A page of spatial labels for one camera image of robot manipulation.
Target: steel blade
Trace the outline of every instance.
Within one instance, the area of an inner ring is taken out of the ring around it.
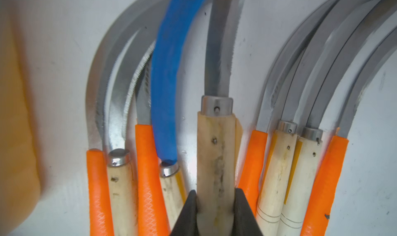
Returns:
[[[124,111],[125,108],[130,107],[131,101],[127,98],[130,86],[133,87],[132,90],[135,89],[136,82],[153,51],[153,41],[156,39],[161,17],[157,19],[151,17],[151,22],[144,24],[145,30],[139,31],[132,41],[117,72],[110,100],[108,123],[105,123],[107,126],[104,131],[104,149],[109,152],[117,148],[125,148],[125,124],[128,113],[125,114]]]
[[[346,100],[339,122],[337,135],[347,138],[354,115],[359,107],[361,97],[372,79],[389,57],[397,50],[397,28],[395,28],[374,50],[373,54],[362,67],[357,76],[354,86],[350,91],[350,96]]]
[[[214,0],[205,55],[204,94],[229,96],[234,43],[244,0]]]
[[[294,65],[298,56],[307,46],[324,17],[337,1],[338,0],[328,0],[318,7],[305,19],[285,43],[271,68],[269,78],[266,82],[261,110],[256,123],[256,130],[267,132],[272,119],[275,103],[279,97],[281,87],[285,82],[287,74],[291,71],[292,65]]]
[[[139,87],[136,92],[136,116],[138,124],[151,125],[151,99],[150,99],[150,69],[151,57],[144,66],[142,75],[136,84]]]
[[[375,4],[373,4],[372,7],[370,4],[366,4],[369,6],[369,8],[367,8],[368,11],[366,11],[365,14],[362,14],[360,18],[353,16],[352,18],[349,18],[349,20],[346,19],[350,14],[352,14],[352,12],[354,12],[357,7],[367,3],[368,1],[370,0],[339,0],[339,2],[326,16],[307,46],[300,65],[298,66],[288,91],[281,120],[286,122],[294,121],[300,98],[310,74],[313,71],[315,71],[315,73],[313,73],[314,75],[319,74],[318,67],[322,64],[321,62],[325,61],[325,64],[330,60],[331,63],[333,62],[346,40],[353,33],[356,26]],[[318,79],[322,78],[323,81],[325,75],[326,73],[321,73]],[[309,84],[318,85],[317,87],[310,88],[310,90],[319,90],[322,81],[320,84]],[[310,95],[314,96],[314,98],[310,97],[309,95],[307,101],[303,102],[305,106],[312,107],[318,90],[315,92],[315,94],[310,92]]]
[[[397,11],[397,0],[381,0],[359,24],[349,40],[345,43],[317,95],[307,120],[307,127],[318,128],[325,110],[343,75],[364,46],[367,38],[372,35],[394,12]]]

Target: wooden handle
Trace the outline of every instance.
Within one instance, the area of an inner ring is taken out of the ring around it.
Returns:
[[[244,191],[252,213],[256,215],[256,202],[259,196],[259,179],[261,177],[265,158],[266,141],[268,134],[261,131],[252,131],[245,157],[243,173],[239,188]]]
[[[159,180],[152,126],[135,126],[138,161],[138,232],[140,236],[167,236],[166,206]]]
[[[277,234],[296,141],[297,134],[279,130],[271,139],[256,214],[263,235]]]
[[[172,230],[186,201],[185,184],[181,168],[172,176],[160,177],[161,189],[166,204],[168,224]]]
[[[114,236],[106,161],[102,151],[87,151],[90,235]]]
[[[197,228],[201,235],[229,236],[233,227],[236,117],[197,120]]]
[[[137,182],[131,162],[119,167],[108,166],[110,204],[115,236],[138,235]]]
[[[321,153],[320,143],[299,138],[289,174],[278,236],[299,236]]]
[[[339,136],[332,138],[313,184],[301,236],[325,234],[348,143]]]

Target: orange handle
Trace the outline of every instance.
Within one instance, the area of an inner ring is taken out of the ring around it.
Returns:
[[[90,235],[114,236],[108,174],[102,151],[97,149],[87,151],[87,173],[90,198]]]
[[[244,191],[254,215],[256,215],[256,202],[259,196],[259,178],[262,173],[267,139],[267,133],[256,130],[252,131],[243,173],[241,174],[239,183],[239,188]]]
[[[139,236],[167,236],[168,220],[161,191],[160,175],[152,126],[135,126],[138,160]]]
[[[336,135],[332,138],[313,184],[300,236],[324,236],[348,143]]]

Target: curved blade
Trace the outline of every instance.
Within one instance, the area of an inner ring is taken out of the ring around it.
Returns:
[[[367,38],[377,30],[394,12],[397,11],[397,0],[381,0],[364,18],[349,40],[340,51],[334,64],[317,95],[316,101],[307,120],[307,127],[318,128],[325,110],[343,75],[365,44]]]
[[[108,125],[107,130],[104,131],[105,152],[125,148],[126,124],[132,98],[131,91],[135,90],[138,78],[145,69],[154,49],[153,42],[156,39],[157,28],[162,16],[150,18],[151,23],[145,24],[145,31],[141,30],[136,35],[117,72],[110,99],[108,123],[105,123],[105,126]]]
[[[117,58],[128,40],[153,14],[164,14],[169,0],[137,0],[112,24],[102,39],[91,65],[86,90],[86,120],[90,148],[100,149],[107,120],[108,91],[112,88],[111,75]]]
[[[139,125],[151,125],[151,98],[150,98],[150,69],[152,67],[150,56],[139,78],[136,92],[136,117]]]
[[[397,50],[397,28],[395,28],[374,50],[373,54],[366,61],[362,67],[360,74],[357,76],[353,88],[350,91],[350,96],[347,99],[343,108],[341,120],[339,122],[339,137],[347,138],[351,124],[353,123],[354,115],[359,107],[361,97],[365,89],[370,84],[376,73],[380,70],[383,64],[389,57]]]
[[[338,0],[328,0],[317,8],[295,30],[284,45],[271,68],[270,76],[266,82],[261,110],[256,123],[256,130],[267,132],[272,119],[275,102],[278,99],[278,95],[285,82],[287,74],[292,71],[292,65],[294,65],[300,53],[309,43],[309,40],[315,33],[317,27],[337,1]]]
[[[309,96],[307,98],[307,101],[304,102],[306,106],[312,107],[315,96],[317,95],[318,90],[321,87],[321,83],[329,70],[328,68],[326,69],[326,73],[320,73],[317,70],[317,66],[322,65],[321,62],[324,60],[331,60],[331,63],[333,62],[346,40],[354,31],[355,27],[360,23],[360,21],[365,17],[365,15],[369,12],[370,9],[372,9],[375,4],[373,4],[372,7],[370,6],[368,8],[368,11],[366,11],[364,15],[361,15],[360,18],[354,16],[353,18],[350,18],[348,22],[345,22],[346,19],[357,7],[363,5],[368,1],[370,0],[340,0],[332,8],[330,13],[321,23],[320,27],[317,29],[309,45],[307,46],[303,58],[298,66],[298,69],[296,70],[294,79],[292,80],[290,89],[288,91],[281,120],[287,122],[294,121],[295,113],[298,109],[300,98],[302,96],[307,80],[310,74],[312,72],[315,72],[314,74],[319,76],[315,83],[310,84],[317,85],[310,89],[310,94],[314,96],[314,98]],[[327,49],[326,47],[327,45],[329,46],[330,40],[332,42],[332,47],[331,49]]]
[[[214,0],[205,53],[204,94],[229,96],[231,64],[244,0]]]

